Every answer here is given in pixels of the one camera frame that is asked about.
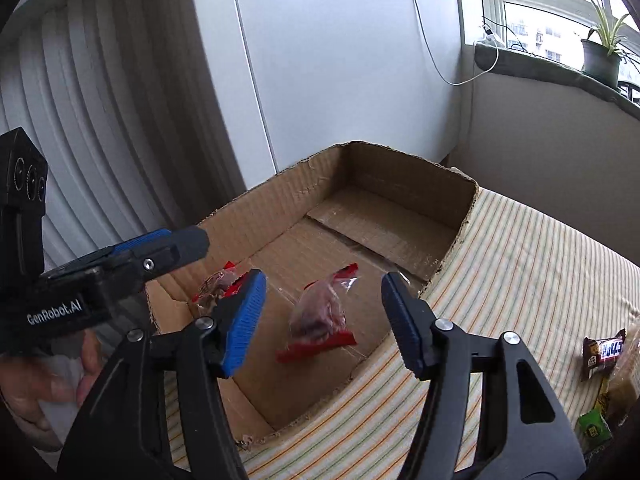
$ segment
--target white cable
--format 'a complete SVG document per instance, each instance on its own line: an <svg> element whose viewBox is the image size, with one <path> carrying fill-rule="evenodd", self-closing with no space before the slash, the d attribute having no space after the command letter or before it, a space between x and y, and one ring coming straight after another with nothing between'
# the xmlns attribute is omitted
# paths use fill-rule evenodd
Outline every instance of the white cable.
<svg viewBox="0 0 640 480"><path fill-rule="evenodd" d="M494 42L494 46L495 46L495 61L494 61L494 64L491 65L491 68L489 70L485 70L484 72L481 72L473 76L471 79L467 79L466 81L463 81L462 83L452 83L450 81L447 81L445 77L440 73L440 70L436 65L436 60L433 59L433 54L431 53L431 47L429 47L427 36L424 33L424 26L422 25L422 17L420 16L420 7L418 6L418 0L414 0L414 6L415 6L416 12L418 13L418 22L420 23L420 30L422 31L422 38L424 39L424 44L427 46L427 52L429 53L429 57L431 57L431 62L433 63L433 67L436 69L436 72L440 76L440 79L442 79L446 84L451 86L461 86L467 83L471 83L474 79L478 79L481 75L491 72L491 70L493 70L495 66L498 64L498 58L500 57L500 49L498 48L498 44L495 42L495 40L493 38L489 38L490 41Z"/></svg>

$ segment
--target cardboard box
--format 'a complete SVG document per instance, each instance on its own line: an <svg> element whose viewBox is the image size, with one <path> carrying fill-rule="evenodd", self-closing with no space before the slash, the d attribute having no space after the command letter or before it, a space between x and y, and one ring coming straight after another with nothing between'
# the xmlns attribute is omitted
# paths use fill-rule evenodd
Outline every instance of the cardboard box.
<svg viewBox="0 0 640 480"><path fill-rule="evenodd" d="M398 269L426 286L456 249L478 185L464 174L365 142L302 160L200 223L206 258L148 284L163 333L192 321L186 301L227 260L268 277L267 300L244 365L220 381L234 437L281 430L330 398L388 335L382 275ZM278 364L289 314L303 287L357 262L344 305L358 345Z"/></svg>

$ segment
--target plastic candy bag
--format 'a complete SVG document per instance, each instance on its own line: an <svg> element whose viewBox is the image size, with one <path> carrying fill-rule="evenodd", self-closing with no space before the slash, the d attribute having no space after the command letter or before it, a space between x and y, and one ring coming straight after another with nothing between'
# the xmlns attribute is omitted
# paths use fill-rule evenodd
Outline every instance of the plastic candy bag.
<svg viewBox="0 0 640 480"><path fill-rule="evenodd" d="M209 276L191 299L199 316L208 316L224 296L226 290L238 280L236 264L227 262L222 270Z"/></svg>
<svg viewBox="0 0 640 480"><path fill-rule="evenodd" d="M347 330L342 302L358 279L357 273L358 264L351 264L305 287L289 321L292 341L276 354L278 362L288 363L356 344L353 333Z"/></svg>
<svg viewBox="0 0 640 480"><path fill-rule="evenodd" d="M635 319L628 330L628 336L620 359L609 377L607 391L613 411L627 413L640 396L640 320Z"/></svg>

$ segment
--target window sill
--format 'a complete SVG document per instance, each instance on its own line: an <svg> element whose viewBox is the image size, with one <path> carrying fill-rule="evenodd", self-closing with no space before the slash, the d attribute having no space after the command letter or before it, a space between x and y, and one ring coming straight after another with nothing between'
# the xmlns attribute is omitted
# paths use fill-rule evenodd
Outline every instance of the window sill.
<svg viewBox="0 0 640 480"><path fill-rule="evenodd" d="M476 44L476 65L488 70L495 61L495 47ZM492 73L535 79L563 86L575 86L608 103L615 104L623 112L640 121L640 107L616 92L613 88L584 75L579 70L567 67L543 57L533 57L513 49L500 49L498 63Z"/></svg>

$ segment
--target spider plant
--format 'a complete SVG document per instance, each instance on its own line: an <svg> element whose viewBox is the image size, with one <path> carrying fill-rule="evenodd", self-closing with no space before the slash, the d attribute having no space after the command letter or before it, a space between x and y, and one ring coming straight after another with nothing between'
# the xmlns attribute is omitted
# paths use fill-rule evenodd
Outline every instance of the spider plant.
<svg viewBox="0 0 640 480"><path fill-rule="evenodd" d="M611 54L618 54L619 56L624 56L624 51L618 46L621 41L625 38L618 34L620 27L622 26L622 22L629 15L628 13L618 18L616 22L610 22L607 18L607 14L604 8L600 5L598 0L589 0L591 5L596 9L596 13L598 14L599 24L591 27L589 29L589 33L587 34L587 40L591 37L594 32L598 33L600 37L600 43L604 48L607 49L607 56L611 56Z"/></svg>

